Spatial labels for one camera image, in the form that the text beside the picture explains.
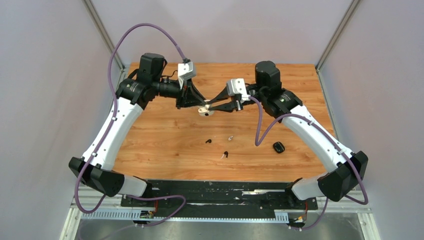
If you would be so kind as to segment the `white earbud charging case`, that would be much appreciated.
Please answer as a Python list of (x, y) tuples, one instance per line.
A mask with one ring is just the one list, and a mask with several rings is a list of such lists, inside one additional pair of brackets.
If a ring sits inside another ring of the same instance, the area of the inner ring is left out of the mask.
[(210, 104), (206, 104), (204, 106), (200, 106), (197, 110), (198, 114), (202, 117), (208, 117), (208, 116), (212, 116), (215, 111), (214, 110), (210, 110), (212, 106)]

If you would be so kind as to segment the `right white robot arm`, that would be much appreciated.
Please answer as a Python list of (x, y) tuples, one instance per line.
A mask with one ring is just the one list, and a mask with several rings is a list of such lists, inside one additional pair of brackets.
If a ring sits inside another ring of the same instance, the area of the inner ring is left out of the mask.
[(300, 98), (282, 87), (281, 72), (274, 62), (260, 61), (254, 70), (254, 84), (247, 84), (242, 78), (229, 80), (215, 98), (206, 101), (207, 110), (231, 113), (257, 104), (256, 146), (276, 123), (282, 123), (315, 153), (325, 172), (289, 183), (285, 189), (286, 204), (298, 209), (307, 199), (316, 197), (334, 202), (346, 197), (361, 205), (368, 204), (363, 183), (368, 156), (363, 151), (353, 152), (323, 128)]

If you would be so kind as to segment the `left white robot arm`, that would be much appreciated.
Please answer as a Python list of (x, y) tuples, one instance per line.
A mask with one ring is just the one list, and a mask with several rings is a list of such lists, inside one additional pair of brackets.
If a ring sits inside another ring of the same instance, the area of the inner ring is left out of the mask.
[(178, 64), (176, 80), (163, 74), (166, 65), (164, 56), (145, 53), (140, 58), (139, 67), (118, 85), (114, 93), (117, 103), (112, 105), (96, 138), (82, 157), (73, 157), (69, 161), (68, 166), (79, 183), (108, 197), (134, 196), (135, 202), (142, 207), (152, 203), (153, 193), (145, 180), (113, 170), (130, 128), (155, 97), (175, 99), (178, 109), (206, 103), (193, 84), (196, 68), (191, 60), (185, 58)]

